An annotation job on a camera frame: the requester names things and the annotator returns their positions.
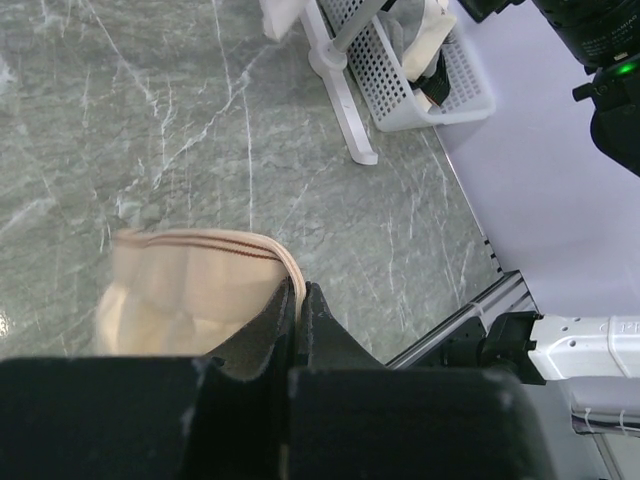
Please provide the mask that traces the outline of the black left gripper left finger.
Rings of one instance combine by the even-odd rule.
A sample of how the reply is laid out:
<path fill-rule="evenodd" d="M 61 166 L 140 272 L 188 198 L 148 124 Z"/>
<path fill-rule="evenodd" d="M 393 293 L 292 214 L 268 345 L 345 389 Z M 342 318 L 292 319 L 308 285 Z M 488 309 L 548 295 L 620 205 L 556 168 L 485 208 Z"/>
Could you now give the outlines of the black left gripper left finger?
<path fill-rule="evenodd" d="M 5 479 L 274 479 L 295 294 L 206 354 L 1 364 Z"/>

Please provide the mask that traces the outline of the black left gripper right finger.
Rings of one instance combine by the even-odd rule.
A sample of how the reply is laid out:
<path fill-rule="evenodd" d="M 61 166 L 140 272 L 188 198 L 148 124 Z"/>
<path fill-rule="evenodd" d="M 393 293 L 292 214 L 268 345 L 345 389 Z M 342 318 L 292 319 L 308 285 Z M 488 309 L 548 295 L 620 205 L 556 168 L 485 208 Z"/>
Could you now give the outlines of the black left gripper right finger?
<path fill-rule="evenodd" d="M 389 369 L 307 287 L 288 375 L 291 479 L 551 479 L 520 381 L 500 368 Z"/>

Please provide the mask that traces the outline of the beige underwear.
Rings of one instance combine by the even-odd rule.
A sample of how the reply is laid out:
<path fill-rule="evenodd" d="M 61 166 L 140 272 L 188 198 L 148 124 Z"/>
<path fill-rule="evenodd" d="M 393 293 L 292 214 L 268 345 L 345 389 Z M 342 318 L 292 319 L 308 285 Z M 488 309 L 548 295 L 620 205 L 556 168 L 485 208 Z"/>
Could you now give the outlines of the beige underwear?
<path fill-rule="evenodd" d="M 306 286 L 298 264 L 261 234 L 122 230 L 95 313 L 95 348 L 103 355 L 208 353 L 261 313 L 285 280 L 300 310 Z"/>

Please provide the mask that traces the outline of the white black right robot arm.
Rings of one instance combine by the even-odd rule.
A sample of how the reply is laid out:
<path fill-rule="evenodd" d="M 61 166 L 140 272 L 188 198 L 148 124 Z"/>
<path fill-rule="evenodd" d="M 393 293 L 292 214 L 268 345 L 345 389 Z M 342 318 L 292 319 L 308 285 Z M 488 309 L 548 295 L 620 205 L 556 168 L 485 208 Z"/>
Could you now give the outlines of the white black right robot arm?
<path fill-rule="evenodd" d="M 583 433 L 639 433 L 639 5 L 467 1 L 499 99 L 457 141 L 499 259 L 540 311 L 537 374 Z"/>

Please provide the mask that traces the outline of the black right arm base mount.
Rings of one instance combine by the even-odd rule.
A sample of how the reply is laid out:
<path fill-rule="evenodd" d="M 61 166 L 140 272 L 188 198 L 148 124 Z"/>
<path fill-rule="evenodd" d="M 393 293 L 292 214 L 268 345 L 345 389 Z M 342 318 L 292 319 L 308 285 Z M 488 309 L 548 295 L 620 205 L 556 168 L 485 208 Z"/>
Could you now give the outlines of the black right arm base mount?
<path fill-rule="evenodd" d="M 546 380 L 529 357 L 537 342 L 533 327 L 543 316 L 534 311 L 508 312 L 496 317 L 488 331 L 479 317 L 472 317 L 483 333 L 456 333 L 438 347 L 438 365 L 456 368 L 497 368 L 515 375 L 528 385 L 545 385 Z"/>

